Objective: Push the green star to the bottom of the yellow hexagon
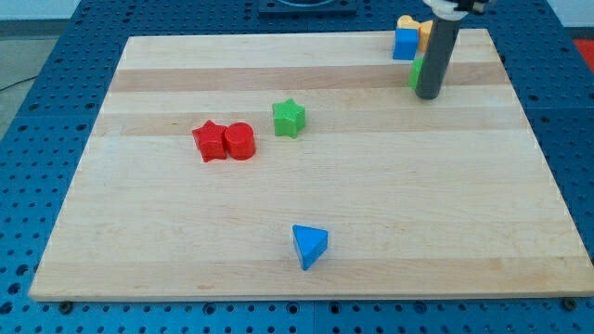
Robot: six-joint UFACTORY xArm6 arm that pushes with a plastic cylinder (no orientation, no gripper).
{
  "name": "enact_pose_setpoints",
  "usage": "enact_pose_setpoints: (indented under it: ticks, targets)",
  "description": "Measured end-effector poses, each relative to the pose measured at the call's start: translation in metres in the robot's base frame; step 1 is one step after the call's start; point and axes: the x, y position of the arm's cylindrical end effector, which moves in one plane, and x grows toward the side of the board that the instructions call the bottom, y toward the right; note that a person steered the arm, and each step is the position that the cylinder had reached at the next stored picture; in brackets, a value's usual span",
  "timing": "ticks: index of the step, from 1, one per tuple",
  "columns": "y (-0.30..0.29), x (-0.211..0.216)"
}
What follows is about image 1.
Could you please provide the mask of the robot arm end white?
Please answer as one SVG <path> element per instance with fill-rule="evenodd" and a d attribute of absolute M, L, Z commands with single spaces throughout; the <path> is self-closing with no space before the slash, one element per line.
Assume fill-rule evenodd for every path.
<path fill-rule="evenodd" d="M 439 19 L 458 21 L 467 15 L 483 15 L 497 0 L 423 0 Z"/>

